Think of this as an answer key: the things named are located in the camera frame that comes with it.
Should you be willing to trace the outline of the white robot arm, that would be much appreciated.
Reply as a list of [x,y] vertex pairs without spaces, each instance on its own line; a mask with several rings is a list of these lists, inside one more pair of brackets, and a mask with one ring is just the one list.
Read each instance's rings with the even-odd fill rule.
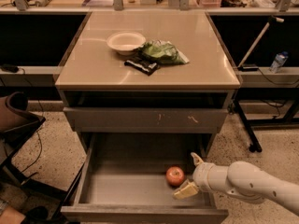
[[279,179],[245,161],[219,166],[203,161],[192,152],[195,169],[192,181],[184,181],[173,192],[177,200],[199,192],[221,192],[246,203],[259,204],[265,199],[279,204],[299,216],[299,186]]

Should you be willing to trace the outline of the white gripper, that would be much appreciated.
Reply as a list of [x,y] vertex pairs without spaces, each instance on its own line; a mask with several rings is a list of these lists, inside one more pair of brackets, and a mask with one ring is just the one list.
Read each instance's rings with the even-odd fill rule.
[[187,179],[173,192],[177,200],[196,195],[199,190],[203,192],[220,191],[226,193],[230,189],[227,180],[228,167],[214,163],[204,162],[195,152],[191,153],[193,164],[197,166],[192,174],[193,181]]

